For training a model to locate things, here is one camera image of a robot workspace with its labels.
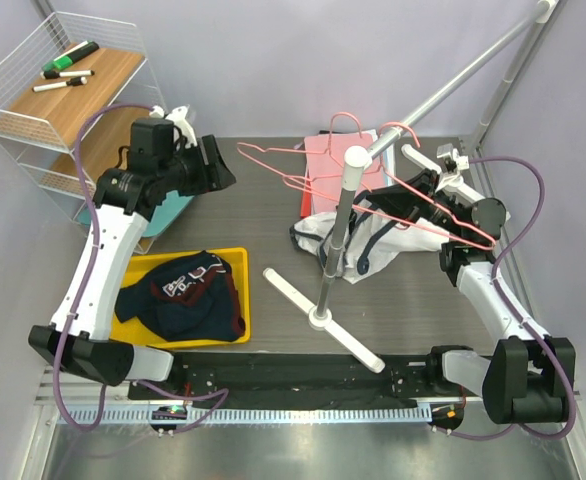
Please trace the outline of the pink hanger of navy top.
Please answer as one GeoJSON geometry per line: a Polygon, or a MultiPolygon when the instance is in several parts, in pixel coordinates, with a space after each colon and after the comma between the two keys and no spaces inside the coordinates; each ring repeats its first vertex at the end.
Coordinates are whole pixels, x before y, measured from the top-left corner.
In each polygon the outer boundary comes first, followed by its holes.
{"type": "Polygon", "coordinates": [[[501,201],[483,196],[466,183],[464,172],[470,167],[469,158],[452,145],[435,160],[429,158],[422,153],[413,128],[399,121],[379,127],[379,136],[387,133],[409,135],[409,142],[401,146],[402,155],[420,171],[403,180],[385,162],[380,163],[391,181],[377,201],[386,215],[414,227],[424,219],[442,229],[445,237],[478,250],[495,247],[508,212],[501,201]]]}

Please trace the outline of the white navy tank top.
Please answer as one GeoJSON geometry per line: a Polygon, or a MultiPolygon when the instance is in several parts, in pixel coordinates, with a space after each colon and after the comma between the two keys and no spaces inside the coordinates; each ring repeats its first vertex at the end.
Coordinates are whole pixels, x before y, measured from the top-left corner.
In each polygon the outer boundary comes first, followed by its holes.
{"type": "MultiPolygon", "coordinates": [[[[324,212],[292,225],[294,248],[312,254],[324,266],[335,219],[334,213],[324,212]]],[[[406,227],[380,215],[356,212],[347,227],[336,276],[356,284],[382,271],[401,253],[439,252],[448,241],[445,230],[424,219],[406,227]]]]}

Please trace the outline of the pink hanger of white top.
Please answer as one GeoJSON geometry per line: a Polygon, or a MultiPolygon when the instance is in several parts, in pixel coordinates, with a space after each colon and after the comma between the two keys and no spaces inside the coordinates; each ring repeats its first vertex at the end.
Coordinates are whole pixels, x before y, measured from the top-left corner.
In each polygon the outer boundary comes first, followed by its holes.
{"type": "MultiPolygon", "coordinates": [[[[303,192],[312,193],[311,180],[305,176],[306,155],[312,154],[312,151],[305,149],[304,139],[309,136],[328,134],[328,146],[324,152],[331,153],[333,134],[362,134],[365,130],[373,130],[377,137],[381,132],[375,128],[365,127],[355,114],[340,111],[331,117],[329,124],[323,131],[303,137],[295,146],[267,146],[253,141],[239,141],[236,143],[236,149],[243,159],[275,175],[284,186],[297,190],[302,195],[303,192]]],[[[347,150],[344,154],[342,175],[346,172],[347,150]]]]}

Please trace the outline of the navy maroon tank top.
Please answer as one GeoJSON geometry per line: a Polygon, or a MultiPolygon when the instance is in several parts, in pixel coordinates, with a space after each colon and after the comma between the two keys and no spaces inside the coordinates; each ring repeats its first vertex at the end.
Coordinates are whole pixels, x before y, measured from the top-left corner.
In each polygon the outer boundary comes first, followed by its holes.
{"type": "Polygon", "coordinates": [[[120,290],[114,312],[134,318],[166,342],[234,342],[245,334],[231,265],[200,251],[164,262],[120,290]]]}

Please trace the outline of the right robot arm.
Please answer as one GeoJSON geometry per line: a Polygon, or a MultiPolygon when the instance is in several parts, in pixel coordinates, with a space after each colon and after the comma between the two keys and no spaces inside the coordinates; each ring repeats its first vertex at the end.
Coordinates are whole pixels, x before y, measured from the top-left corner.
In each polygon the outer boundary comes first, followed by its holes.
{"type": "Polygon", "coordinates": [[[498,425],[570,429],[577,414],[575,348],[542,328],[504,283],[494,245],[507,222],[505,204],[425,168],[408,181],[358,194],[354,205],[365,218],[381,216],[386,230],[402,225],[446,237],[440,269],[496,340],[489,358],[464,346],[433,348],[424,371],[428,389],[445,395],[459,386],[478,395],[498,425]]]}

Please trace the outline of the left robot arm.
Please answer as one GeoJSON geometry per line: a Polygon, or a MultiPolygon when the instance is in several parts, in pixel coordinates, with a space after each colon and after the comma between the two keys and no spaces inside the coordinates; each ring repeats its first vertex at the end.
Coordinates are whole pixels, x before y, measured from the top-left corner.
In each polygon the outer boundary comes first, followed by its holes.
{"type": "Polygon", "coordinates": [[[235,182],[215,137],[197,137],[185,108],[155,108],[135,120],[126,166],[106,170],[97,181],[73,279],[50,323],[31,328],[31,348],[62,372],[109,386],[151,380],[163,398],[178,397],[186,375],[173,366],[171,353],[111,339],[116,299],[135,247],[168,193],[192,197],[235,182]]]}

